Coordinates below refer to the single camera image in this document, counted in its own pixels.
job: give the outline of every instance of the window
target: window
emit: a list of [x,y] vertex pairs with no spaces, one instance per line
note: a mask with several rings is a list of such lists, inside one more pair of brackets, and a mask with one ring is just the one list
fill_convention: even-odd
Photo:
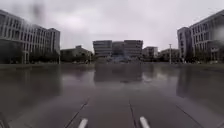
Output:
[[183,41],[180,41],[180,46],[184,46],[184,43],[183,43]]
[[10,38],[11,37],[11,29],[9,29],[9,31],[8,31],[8,38]]
[[21,32],[20,40],[23,40],[23,32]]
[[6,19],[6,26],[9,25],[9,18]]
[[0,27],[0,36],[2,36],[3,27]]
[[182,40],[182,33],[179,34],[180,40]]
[[12,27],[12,19],[10,20],[10,25],[9,26],[11,26]]
[[26,41],[27,34],[25,33],[24,41]]
[[201,41],[203,41],[203,34],[201,34]]
[[14,31],[14,30],[12,30],[12,38],[14,38],[14,34],[15,34],[15,31]]
[[198,29],[198,33],[200,32],[200,30],[199,30],[199,26],[197,27],[197,29]]
[[198,36],[196,36],[196,43],[198,42]]
[[27,41],[29,41],[29,40],[30,40],[30,35],[28,34]]
[[16,21],[13,20],[13,27],[15,28],[16,27]]

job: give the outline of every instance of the overcast sky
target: overcast sky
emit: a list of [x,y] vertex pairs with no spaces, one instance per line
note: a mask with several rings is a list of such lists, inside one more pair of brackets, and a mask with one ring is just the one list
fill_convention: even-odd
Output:
[[46,28],[61,31],[61,48],[93,40],[143,40],[144,47],[177,48],[178,28],[190,26],[224,9],[223,0],[0,0],[0,8]]

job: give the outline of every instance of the lamp post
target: lamp post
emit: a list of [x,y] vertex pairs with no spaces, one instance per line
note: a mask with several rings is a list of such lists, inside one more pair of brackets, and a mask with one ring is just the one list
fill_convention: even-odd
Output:
[[172,44],[169,44],[169,45],[170,45],[170,64],[171,64],[171,63],[172,63],[172,59],[171,59],[171,57],[172,57],[172,56],[171,56],[171,45],[172,45]]

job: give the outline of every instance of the asphalt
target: asphalt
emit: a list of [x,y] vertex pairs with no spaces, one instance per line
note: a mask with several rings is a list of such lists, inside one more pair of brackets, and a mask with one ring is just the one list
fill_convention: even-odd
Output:
[[11,128],[222,128],[223,73],[160,64],[62,65],[0,72]]

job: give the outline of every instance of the facade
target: facade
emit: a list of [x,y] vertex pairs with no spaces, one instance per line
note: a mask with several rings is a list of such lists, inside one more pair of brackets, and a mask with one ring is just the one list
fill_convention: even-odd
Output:
[[188,59],[193,57],[191,30],[187,27],[183,27],[177,31],[177,35],[180,58],[183,61],[188,61]]
[[29,54],[36,49],[42,53],[55,51],[60,54],[60,32],[58,30],[30,24],[3,10],[0,10],[0,43],[1,41],[19,43],[23,52],[23,62],[28,62]]
[[[163,61],[169,61],[170,59],[170,49],[165,49],[159,52],[158,55],[159,58],[163,58]],[[178,62],[179,61],[179,49],[171,49],[171,59],[172,62]]]
[[112,40],[93,41],[95,56],[106,58],[112,54]]
[[223,15],[224,10],[188,27],[191,32],[191,37],[188,38],[191,38],[192,40],[192,51],[194,57],[201,58],[201,55],[206,55],[202,57],[202,59],[204,58],[205,60],[207,58],[209,60],[215,59],[223,61],[223,58],[220,58],[220,54],[222,54],[222,44],[224,41],[222,38],[224,26]]
[[125,40],[124,51],[125,55],[131,58],[140,58],[142,56],[142,40]]
[[142,55],[146,58],[157,58],[158,57],[158,47],[148,46],[142,50]]
[[142,45],[143,41],[141,40],[93,41],[94,52],[98,58],[107,58],[114,55],[139,58],[142,55]]
[[92,56],[92,52],[89,50],[86,50],[84,48],[82,48],[81,45],[76,46],[75,48],[72,49],[62,49],[61,50],[61,56],[63,57],[80,57],[80,56]]
[[112,43],[112,56],[124,56],[124,42],[114,41]]

